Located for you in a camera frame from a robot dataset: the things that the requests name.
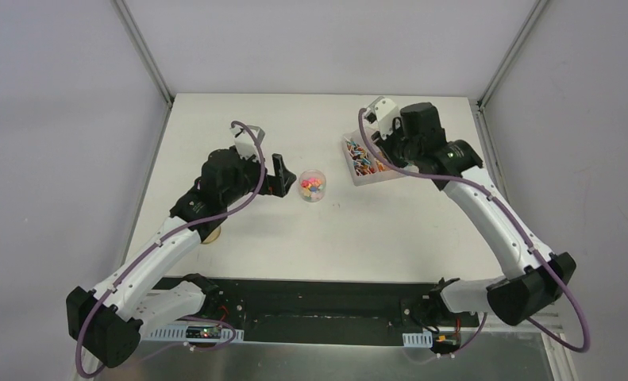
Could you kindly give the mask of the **clear plastic jar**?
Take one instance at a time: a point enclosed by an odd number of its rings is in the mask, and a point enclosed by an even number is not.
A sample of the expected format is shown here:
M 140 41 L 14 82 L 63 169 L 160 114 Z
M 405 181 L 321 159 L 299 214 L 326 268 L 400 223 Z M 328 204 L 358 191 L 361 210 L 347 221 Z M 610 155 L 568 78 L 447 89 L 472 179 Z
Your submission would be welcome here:
M 319 170 L 306 170 L 302 172 L 298 180 L 300 197 L 306 202 L 321 201 L 326 192 L 326 177 Z

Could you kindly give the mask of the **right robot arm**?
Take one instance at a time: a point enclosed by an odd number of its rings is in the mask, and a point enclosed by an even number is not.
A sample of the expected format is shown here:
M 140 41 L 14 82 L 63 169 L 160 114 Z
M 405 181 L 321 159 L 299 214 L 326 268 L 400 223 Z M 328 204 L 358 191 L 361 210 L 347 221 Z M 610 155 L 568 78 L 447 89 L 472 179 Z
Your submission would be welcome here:
M 502 271 L 497 279 L 441 282 L 431 293 L 431 321 L 448 325 L 462 312 L 490 312 L 518 325 L 563 294 L 576 261 L 556 254 L 528 229 L 498 192 L 482 158 L 464 140 L 448 140 L 437 107 L 420 102 L 404 107 L 377 98 L 362 118 L 377 127 L 372 143 L 388 163 L 410 165 L 428 176 L 465 213 L 487 242 Z

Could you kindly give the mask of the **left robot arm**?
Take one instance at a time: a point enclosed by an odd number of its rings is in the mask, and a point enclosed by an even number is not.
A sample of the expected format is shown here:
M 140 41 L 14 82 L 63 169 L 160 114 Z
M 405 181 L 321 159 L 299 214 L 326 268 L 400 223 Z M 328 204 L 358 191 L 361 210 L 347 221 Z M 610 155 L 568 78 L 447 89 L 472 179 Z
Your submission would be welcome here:
M 243 157 L 235 147 L 213 151 L 193 186 L 138 254 L 90 290 L 76 287 L 68 294 L 67 324 L 76 341 L 78 375 L 91 379 L 104 368 L 123 364 L 141 339 L 162 325 L 188 315 L 209 321 L 218 314 L 218 287 L 200 274 L 185 276 L 180 285 L 155 297 L 147 294 L 257 195 L 288 194 L 296 174 L 280 154 L 272 155 L 272 164 L 270 174 L 259 153 Z

